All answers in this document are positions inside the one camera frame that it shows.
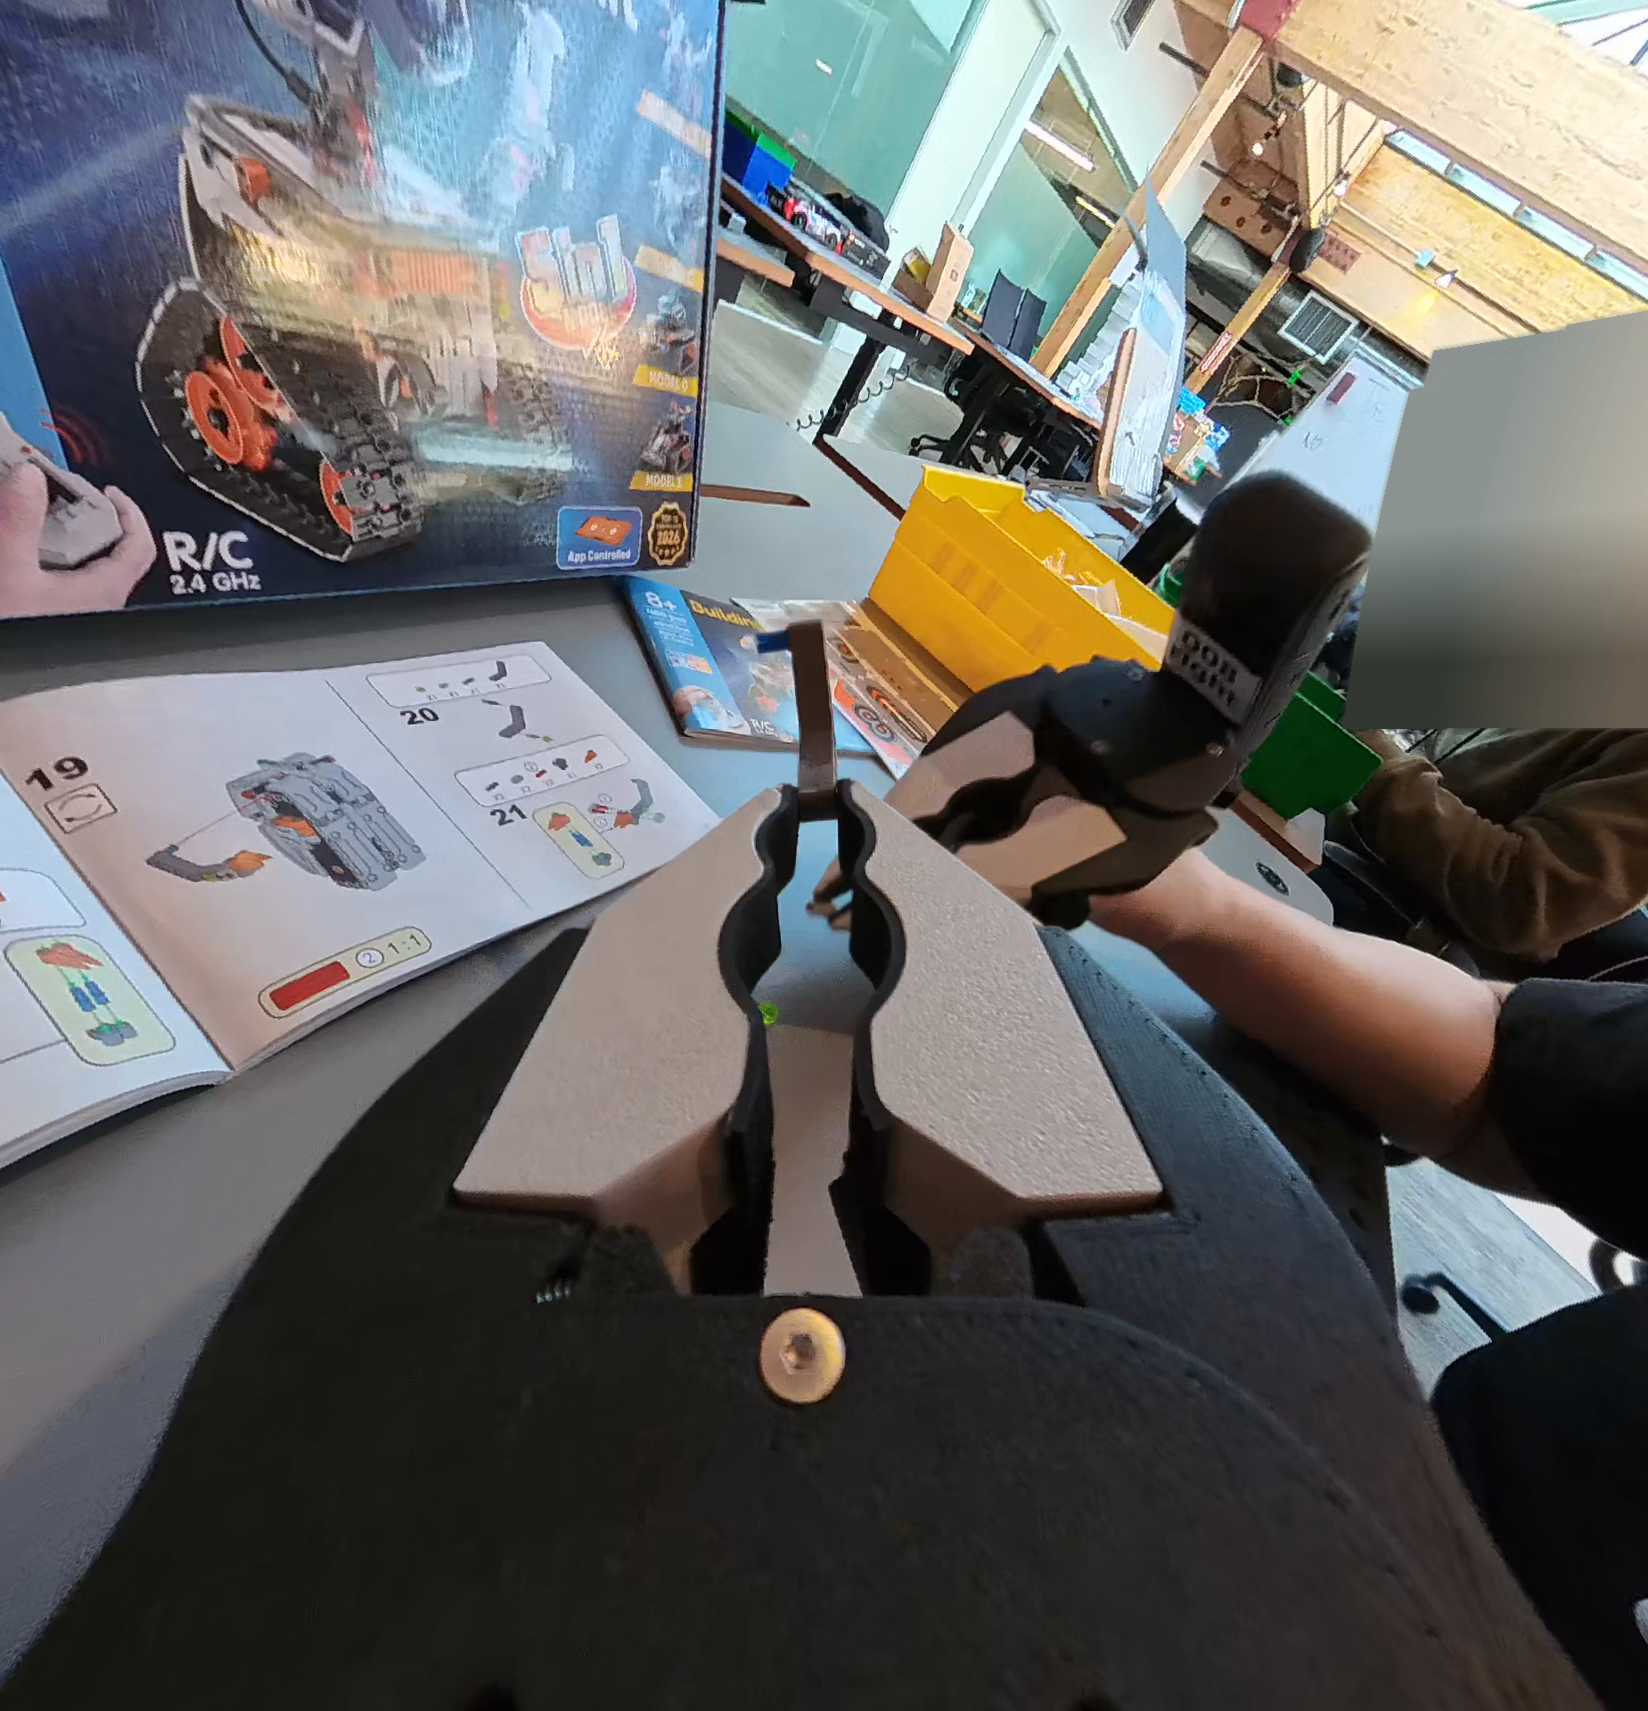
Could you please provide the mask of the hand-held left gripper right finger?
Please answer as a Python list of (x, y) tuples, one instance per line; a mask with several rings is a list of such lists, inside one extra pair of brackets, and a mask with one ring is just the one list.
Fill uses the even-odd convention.
[(987, 1229), (1127, 1217), (1162, 1179), (1032, 916), (897, 808), (838, 788), (869, 1193), (940, 1278)]

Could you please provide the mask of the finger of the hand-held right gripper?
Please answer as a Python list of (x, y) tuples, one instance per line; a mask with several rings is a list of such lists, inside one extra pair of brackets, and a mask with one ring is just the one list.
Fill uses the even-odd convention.
[(850, 831), (857, 851), (838, 855), (810, 900), (836, 928), (1011, 932), (1019, 912), (1131, 884), (1121, 875), (1131, 833), (1080, 798), (1042, 800), (1017, 829), (991, 837), (944, 829), (920, 800), (897, 798), (850, 818)]
[(969, 696), (889, 788), (885, 802), (928, 835), (1015, 835), (1078, 788), (1038, 755), (1062, 672), (1038, 668)]

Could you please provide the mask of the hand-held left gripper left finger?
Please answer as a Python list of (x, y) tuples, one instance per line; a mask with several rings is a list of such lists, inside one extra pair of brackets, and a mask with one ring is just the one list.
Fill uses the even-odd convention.
[(456, 1175), (470, 1207), (633, 1227), (680, 1286), (763, 1286), (767, 1024), (798, 792), (767, 788), (590, 926)]

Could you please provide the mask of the grey angled toy beam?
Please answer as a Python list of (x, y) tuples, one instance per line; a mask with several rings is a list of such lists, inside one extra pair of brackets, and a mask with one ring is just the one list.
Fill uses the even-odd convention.
[(757, 635), (761, 654), (789, 652), (798, 715), (796, 800), (800, 821), (836, 816), (838, 753), (822, 625), (806, 619)]

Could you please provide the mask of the person's right forearm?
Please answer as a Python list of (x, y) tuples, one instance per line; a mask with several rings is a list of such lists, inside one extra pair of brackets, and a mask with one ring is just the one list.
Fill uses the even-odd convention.
[(1648, 1262), (1648, 985), (1481, 979), (1320, 924), (1198, 849), (1091, 920), (1396, 1148)]

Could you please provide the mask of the grey desk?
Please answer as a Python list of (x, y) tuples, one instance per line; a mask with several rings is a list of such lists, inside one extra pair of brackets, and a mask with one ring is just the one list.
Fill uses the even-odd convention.
[[(346, 1130), (203, 1343), (0, 1706), (1345, 1706), (1359, 1514), (1314, 1437), (1127, 1272), (1182, 1166), (1333, 1225), (1239, 1093), (1068, 934), (1038, 973), (1170, 1172), (1154, 1213), (979, 1215), (865, 1297), (763, 1297), (749, 1201), (684, 1291), (647, 1217), (452, 1187), (604, 914)], [(1186, 1193), (1198, 1197), (1194, 1207)]]

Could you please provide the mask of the sticker sheet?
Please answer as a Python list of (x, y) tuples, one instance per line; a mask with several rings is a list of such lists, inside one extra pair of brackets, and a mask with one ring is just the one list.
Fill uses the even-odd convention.
[(873, 603), (800, 601), (820, 623), (834, 707), (893, 778), (903, 778), (968, 688)]

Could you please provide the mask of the whiteboard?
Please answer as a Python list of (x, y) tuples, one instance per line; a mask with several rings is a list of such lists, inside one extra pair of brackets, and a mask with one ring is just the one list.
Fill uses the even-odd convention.
[(1282, 467), (1373, 532), (1394, 442), (1422, 385), (1420, 373), (1380, 353), (1351, 353), (1284, 432)]

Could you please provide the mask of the yellow plastic bin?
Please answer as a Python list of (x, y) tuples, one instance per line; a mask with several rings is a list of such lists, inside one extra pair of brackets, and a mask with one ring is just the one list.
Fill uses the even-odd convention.
[(867, 595), (969, 692), (1093, 658), (1158, 670), (1172, 607), (1015, 481), (922, 465)]

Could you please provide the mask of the green plastic bin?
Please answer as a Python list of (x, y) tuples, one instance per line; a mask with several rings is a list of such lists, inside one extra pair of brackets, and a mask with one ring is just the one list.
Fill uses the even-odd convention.
[(1278, 816), (1343, 806), (1369, 780), (1379, 759), (1343, 723), (1345, 696), (1312, 668), (1300, 670), (1290, 650), (1272, 650), (1233, 627), (1219, 607), (1205, 617), (1184, 615), (1182, 589), (1172, 587), (1170, 639), (1162, 660), (1225, 721), (1219, 739), (1239, 759), (1213, 804), (1255, 796)]

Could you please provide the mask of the leaning board with drawing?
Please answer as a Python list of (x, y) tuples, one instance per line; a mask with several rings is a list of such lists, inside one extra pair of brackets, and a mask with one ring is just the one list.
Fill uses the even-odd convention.
[(1148, 507), (1182, 389), (1188, 253), (1150, 180), (1139, 186), (1129, 220), (1139, 292), (1103, 391), (1091, 481), (1115, 503)]

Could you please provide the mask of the small blue booklet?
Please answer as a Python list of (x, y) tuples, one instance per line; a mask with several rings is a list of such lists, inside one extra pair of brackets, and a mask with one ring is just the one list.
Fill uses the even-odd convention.
[(712, 597), (653, 576), (619, 582), (627, 615), (682, 737), (753, 749), (792, 749), (800, 737), (792, 656), (763, 648), (763, 637), (791, 623), (818, 621), (828, 639), (828, 692), (836, 743), (877, 755), (897, 725), (846, 670), (834, 633), (855, 613), (848, 601), (751, 601)]

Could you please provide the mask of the open instruction manual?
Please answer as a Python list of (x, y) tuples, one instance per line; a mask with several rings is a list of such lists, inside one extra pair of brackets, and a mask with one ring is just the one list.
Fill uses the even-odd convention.
[(663, 867), (706, 802), (537, 639), (0, 701), (0, 1170)]

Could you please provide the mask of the black monitors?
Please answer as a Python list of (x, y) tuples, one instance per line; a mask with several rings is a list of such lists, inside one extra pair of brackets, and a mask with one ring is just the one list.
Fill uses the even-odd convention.
[(1044, 296), (997, 271), (983, 300), (981, 334), (999, 349), (1028, 361), (1036, 349), (1046, 310)]

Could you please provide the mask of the wooden background table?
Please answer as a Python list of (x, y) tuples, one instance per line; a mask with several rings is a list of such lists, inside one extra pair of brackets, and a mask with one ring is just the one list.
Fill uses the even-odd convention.
[(1099, 448), (1105, 436), (1101, 416), (1064, 397), (1036, 367), (995, 346), (981, 332), (956, 320), (938, 320), (855, 263), (818, 245), (751, 198), (735, 180), (718, 180), (718, 192), (720, 208), (739, 214), (749, 229), (747, 237), (732, 237), (726, 228), (720, 228), (714, 261), (718, 285), (728, 285), (732, 273), (761, 275), (781, 285), (802, 306), (861, 334), (859, 349), (812, 430), (818, 448), (826, 448), (853, 414), (877, 353), (932, 355), (950, 349), (983, 361), (983, 373), (977, 391), (962, 408), (958, 430), (942, 442), (944, 464), (966, 465), (973, 434), (1003, 410), (1009, 395), (1023, 391), (1034, 401), (1040, 426), (1064, 420), (1086, 438), (1089, 467), (1080, 489), (1107, 493), (1107, 454)]

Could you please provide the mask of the person's black pants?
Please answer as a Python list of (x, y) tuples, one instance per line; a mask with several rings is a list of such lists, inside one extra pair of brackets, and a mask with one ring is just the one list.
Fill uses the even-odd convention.
[(1648, 1280), (1465, 1352), (1432, 1406), (1542, 1622), (1605, 1706), (1648, 1708)]

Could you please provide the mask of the blue toy robot kit box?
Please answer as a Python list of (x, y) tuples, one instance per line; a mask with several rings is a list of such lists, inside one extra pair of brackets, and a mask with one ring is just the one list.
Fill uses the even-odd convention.
[(688, 562), (726, 13), (0, 1), (0, 619)]

